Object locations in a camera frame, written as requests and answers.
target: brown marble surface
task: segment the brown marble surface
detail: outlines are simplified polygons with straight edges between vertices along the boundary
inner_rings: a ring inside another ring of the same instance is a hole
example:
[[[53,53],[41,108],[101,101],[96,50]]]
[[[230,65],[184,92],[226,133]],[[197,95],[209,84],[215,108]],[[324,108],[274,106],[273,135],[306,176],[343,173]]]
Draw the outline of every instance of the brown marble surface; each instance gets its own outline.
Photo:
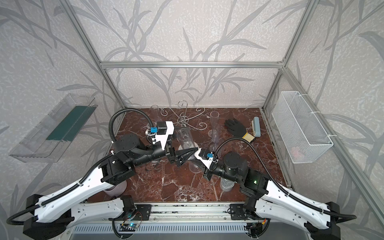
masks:
[[[142,109],[152,119],[149,109]],[[187,116],[196,115],[196,109],[190,108],[187,110]],[[181,113],[181,109],[175,109],[177,114]],[[194,141],[201,148],[209,148],[211,138],[208,136],[208,131],[211,129],[210,112],[218,111],[220,113],[219,124],[221,128],[220,138],[225,140],[232,135],[224,126],[224,121],[228,118],[236,118],[247,127],[249,133],[252,133],[251,120],[254,117],[259,117],[261,137],[258,137],[252,142],[260,157],[266,163],[271,175],[280,183],[285,185],[280,166],[277,162],[274,149],[271,144],[270,137],[266,131],[266,127],[258,108],[207,108],[199,117],[193,118],[189,124],[196,126],[200,122],[208,124],[208,128],[202,131],[192,130]],[[177,117],[168,111],[168,116],[162,117],[163,121],[176,122]],[[137,134],[144,144],[148,144],[145,138],[145,129],[147,121],[144,117],[137,113],[126,114],[119,132],[116,136],[128,133]],[[180,144],[177,140],[174,141],[174,147],[177,150]],[[223,147],[222,157],[227,152],[237,152],[248,161],[248,166],[265,172],[261,163],[253,151],[246,144],[239,141],[232,141]],[[146,166],[136,167],[137,174],[127,180],[127,189],[123,195],[131,195],[135,202],[174,202],[174,201],[244,201],[245,195],[239,192],[239,185],[235,184],[229,192],[224,192],[220,188],[220,178],[213,176],[208,182],[200,173],[192,173],[189,170],[188,162],[178,168],[175,164],[171,165],[166,158],[157,163],[148,163]],[[110,200],[111,197],[103,191],[90,197],[90,202],[99,202]]]

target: black glove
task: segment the black glove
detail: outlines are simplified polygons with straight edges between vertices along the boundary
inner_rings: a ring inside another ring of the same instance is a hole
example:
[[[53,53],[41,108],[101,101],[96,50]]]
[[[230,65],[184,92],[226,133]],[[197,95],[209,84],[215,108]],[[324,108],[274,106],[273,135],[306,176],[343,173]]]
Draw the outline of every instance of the black glove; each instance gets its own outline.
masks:
[[[248,142],[251,142],[255,139],[255,137],[247,132],[247,129],[244,127],[244,125],[235,118],[233,120],[227,119],[224,124],[228,128],[229,133],[235,137],[244,138]]]

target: robotic arm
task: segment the robotic arm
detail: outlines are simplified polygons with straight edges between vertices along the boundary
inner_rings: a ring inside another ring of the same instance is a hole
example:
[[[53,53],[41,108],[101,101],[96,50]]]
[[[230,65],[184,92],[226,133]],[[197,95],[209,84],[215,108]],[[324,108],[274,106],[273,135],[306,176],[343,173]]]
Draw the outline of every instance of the robotic arm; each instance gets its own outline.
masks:
[[[128,196],[102,203],[82,201],[132,177],[136,174],[137,166],[167,157],[171,164],[180,167],[191,155],[196,158],[191,161],[204,170],[203,176],[207,180],[216,175],[240,185],[240,192],[247,196],[247,200],[237,214],[244,219],[276,219],[310,232],[314,240],[336,240],[340,239],[340,228],[336,224],[356,218],[354,215],[340,214],[338,205],[333,202],[324,204],[313,201],[277,183],[253,146],[240,137],[226,140],[216,152],[229,141],[243,141],[255,152],[267,174],[249,168],[247,161],[235,152],[227,153],[222,160],[218,160],[216,153],[197,147],[175,151],[172,147],[174,126],[170,121],[158,122],[157,128],[151,128],[147,135],[153,144],[148,146],[135,134],[116,140],[112,131],[113,122],[126,111],[143,114],[153,126],[150,118],[139,109],[118,111],[109,123],[115,151],[96,162],[78,181],[46,196],[34,194],[28,197],[26,210],[9,217],[7,223],[24,225],[24,234],[36,240],[46,240],[80,223],[100,218],[130,218],[136,207]],[[25,222],[14,220],[28,212],[33,217]]]

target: wall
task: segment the wall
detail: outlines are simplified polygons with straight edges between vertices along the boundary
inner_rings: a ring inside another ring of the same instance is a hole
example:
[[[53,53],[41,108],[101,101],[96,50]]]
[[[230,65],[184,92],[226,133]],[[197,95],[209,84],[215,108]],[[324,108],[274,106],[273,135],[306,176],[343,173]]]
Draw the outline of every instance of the wall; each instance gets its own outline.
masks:
[[[329,1],[319,4],[288,62],[356,162],[383,196],[384,1]],[[341,224],[344,239],[384,239],[384,230],[332,150],[310,164],[292,164],[270,113],[266,112],[296,190],[319,201],[335,201],[357,220]]]
[[[56,1],[0,3],[0,238],[29,239],[5,223],[31,194],[48,194],[80,178],[110,143],[108,121],[119,108]],[[94,96],[94,114],[57,163],[8,156],[68,93]]]
[[[71,0],[102,61],[281,61],[307,1]],[[111,69],[127,104],[262,106],[275,69]]]

